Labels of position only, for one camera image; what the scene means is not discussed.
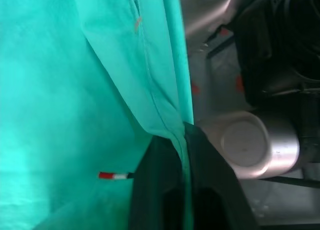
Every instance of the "green cloth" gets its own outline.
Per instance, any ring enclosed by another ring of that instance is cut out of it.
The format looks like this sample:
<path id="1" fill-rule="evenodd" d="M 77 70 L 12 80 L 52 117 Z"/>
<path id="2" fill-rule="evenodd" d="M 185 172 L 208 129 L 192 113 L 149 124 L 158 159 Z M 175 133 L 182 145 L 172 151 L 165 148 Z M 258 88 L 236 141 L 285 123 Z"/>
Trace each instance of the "green cloth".
<path id="1" fill-rule="evenodd" d="M 98 173 L 134 172 L 153 135 L 190 193 L 183 121 L 179 0 L 0 0 L 0 230 L 126 229 L 133 182 Z"/>

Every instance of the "teal fabric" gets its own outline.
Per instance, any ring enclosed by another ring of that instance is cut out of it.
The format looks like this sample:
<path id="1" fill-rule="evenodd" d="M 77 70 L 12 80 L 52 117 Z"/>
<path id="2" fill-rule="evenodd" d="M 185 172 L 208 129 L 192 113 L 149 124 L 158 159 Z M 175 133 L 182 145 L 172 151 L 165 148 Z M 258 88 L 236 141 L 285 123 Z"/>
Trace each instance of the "teal fabric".
<path id="1" fill-rule="evenodd" d="M 0 42 L 0 230 L 126 229 L 132 180 L 98 173 L 134 172 L 153 135 L 190 192 L 179 0 L 0 0 Z"/>

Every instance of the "silver metal component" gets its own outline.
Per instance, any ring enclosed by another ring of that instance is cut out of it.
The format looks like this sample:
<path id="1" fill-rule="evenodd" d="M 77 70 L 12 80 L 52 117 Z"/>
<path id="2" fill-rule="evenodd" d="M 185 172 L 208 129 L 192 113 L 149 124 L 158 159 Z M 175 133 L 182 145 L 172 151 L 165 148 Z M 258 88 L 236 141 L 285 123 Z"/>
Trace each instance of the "silver metal component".
<path id="1" fill-rule="evenodd" d="M 261 179 L 288 172 L 299 156 L 290 122 L 270 112 L 230 113 L 198 124 L 239 179 Z"/>
<path id="2" fill-rule="evenodd" d="M 196 50 L 221 25 L 231 22 L 251 0 L 180 0 L 188 52 Z"/>

